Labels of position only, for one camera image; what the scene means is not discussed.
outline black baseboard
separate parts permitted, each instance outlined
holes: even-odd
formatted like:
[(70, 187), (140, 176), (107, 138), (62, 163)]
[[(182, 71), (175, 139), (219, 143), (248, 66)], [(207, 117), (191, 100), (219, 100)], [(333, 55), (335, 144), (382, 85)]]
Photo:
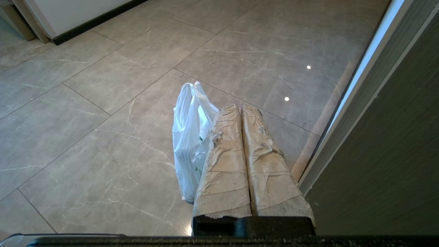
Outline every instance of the black baseboard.
[(104, 22), (108, 21), (109, 19), (116, 17), (116, 16), (120, 15), (121, 13), (123, 13), (129, 9), (132, 9), (132, 8), (136, 7), (137, 5), (144, 3), (146, 1), (147, 0), (132, 0), (132, 1), (126, 3), (122, 6), (119, 6), (111, 11), (108, 11), (107, 13), (105, 13), (103, 15), (96, 17), (93, 20), (90, 20), (90, 21), (88, 21), (80, 26), (75, 27), (72, 30), (69, 30), (69, 31), (53, 38), (51, 40), (51, 42), (56, 44), (56, 45), (60, 45), (60, 44), (64, 43), (65, 41), (68, 41), (68, 40), (78, 36), (79, 34), (84, 33), (86, 31), (92, 29), (93, 27), (95, 27), (101, 23), (104, 23)]

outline white plastic bag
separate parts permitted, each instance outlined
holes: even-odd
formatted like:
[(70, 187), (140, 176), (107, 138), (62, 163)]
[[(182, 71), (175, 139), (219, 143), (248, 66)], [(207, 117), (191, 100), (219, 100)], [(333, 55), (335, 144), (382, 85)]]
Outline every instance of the white plastic bag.
[(192, 203), (209, 149), (208, 132), (218, 112), (200, 82), (185, 83), (174, 108), (172, 139), (181, 198)]

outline plastic bag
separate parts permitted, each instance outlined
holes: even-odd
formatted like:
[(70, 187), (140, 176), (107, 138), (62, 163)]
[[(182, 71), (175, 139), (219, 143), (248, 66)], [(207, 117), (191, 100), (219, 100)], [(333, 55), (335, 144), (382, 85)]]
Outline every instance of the plastic bag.
[(181, 198), (192, 203), (209, 149), (208, 132), (218, 112), (200, 82), (185, 83), (174, 108), (172, 139)]

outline gray marble tile floor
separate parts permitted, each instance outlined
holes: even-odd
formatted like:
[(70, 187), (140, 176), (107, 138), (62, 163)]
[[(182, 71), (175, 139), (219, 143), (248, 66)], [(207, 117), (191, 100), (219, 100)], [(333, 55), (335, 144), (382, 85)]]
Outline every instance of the gray marble tile floor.
[(60, 46), (0, 40), (0, 239), (190, 235), (173, 107), (258, 107), (302, 174), (387, 0), (149, 0)]

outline paper wrapping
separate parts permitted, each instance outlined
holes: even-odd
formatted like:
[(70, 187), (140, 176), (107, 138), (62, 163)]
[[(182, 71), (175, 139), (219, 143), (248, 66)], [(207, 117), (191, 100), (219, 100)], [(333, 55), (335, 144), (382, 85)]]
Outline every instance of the paper wrapping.
[(285, 165), (284, 153), (274, 143), (259, 109), (244, 105), (241, 117), (253, 215), (306, 216), (314, 224), (311, 206)]
[(251, 216), (241, 117), (235, 104), (216, 114), (209, 137), (209, 152), (195, 196), (194, 216)]

